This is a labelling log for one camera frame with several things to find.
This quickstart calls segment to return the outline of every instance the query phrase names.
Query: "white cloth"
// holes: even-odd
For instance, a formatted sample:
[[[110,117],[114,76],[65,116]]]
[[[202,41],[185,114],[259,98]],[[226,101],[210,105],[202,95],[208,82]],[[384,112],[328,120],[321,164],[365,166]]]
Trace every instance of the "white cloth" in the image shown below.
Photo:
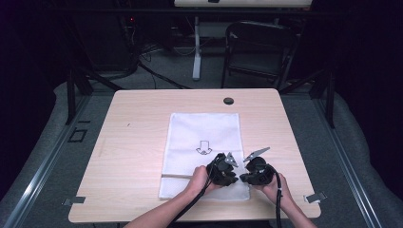
[[[190,180],[195,167],[207,165],[219,153],[231,152],[239,167],[237,177],[246,172],[240,138],[238,113],[173,113],[163,158],[161,199],[171,199]],[[238,180],[228,187],[203,196],[202,200],[249,200],[249,186]]]

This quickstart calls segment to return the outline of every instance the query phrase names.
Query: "dark background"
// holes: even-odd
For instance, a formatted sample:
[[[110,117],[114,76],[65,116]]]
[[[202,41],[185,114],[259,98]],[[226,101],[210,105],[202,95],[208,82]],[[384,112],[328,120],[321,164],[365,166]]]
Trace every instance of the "dark background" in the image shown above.
[[[64,6],[80,2],[84,4],[63,1]],[[94,8],[116,7],[103,2]],[[171,1],[153,1],[152,5],[146,1],[132,3],[131,7],[165,8],[172,4]],[[60,21],[50,20],[41,7],[40,1],[29,0],[3,1],[0,5],[2,198],[48,121],[55,102],[52,90],[66,80],[70,71],[67,56],[95,70],[127,71],[132,67],[132,47],[125,42],[125,34],[117,29],[116,21],[76,17],[69,18],[70,28],[64,28]],[[350,11],[353,15],[342,21],[308,20],[290,78],[307,77],[331,60],[336,63],[336,92],[346,100],[364,132],[373,167],[403,199],[402,4],[317,0],[312,10]],[[172,21],[178,18],[140,19],[139,30],[169,48],[171,37],[167,35],[167,26]],[[91,22],[97,25],[95,35],[86,33],[86,27],[93,26]],[[104,34],[109,35],[104,40],[107,46],[102,43]],[[105,48],[91,46],[97,42]],[[108,53],[118,57],[107,59]]]

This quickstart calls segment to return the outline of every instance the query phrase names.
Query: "office chair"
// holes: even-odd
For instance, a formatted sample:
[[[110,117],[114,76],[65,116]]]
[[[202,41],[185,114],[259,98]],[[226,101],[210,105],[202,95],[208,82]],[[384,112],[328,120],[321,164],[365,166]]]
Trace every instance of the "office chair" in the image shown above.
[[[231,24],[226,32],[221,88],[231,72],[264,77],[280,89],[297,46],[297,35],[279,25],[252,21]]]

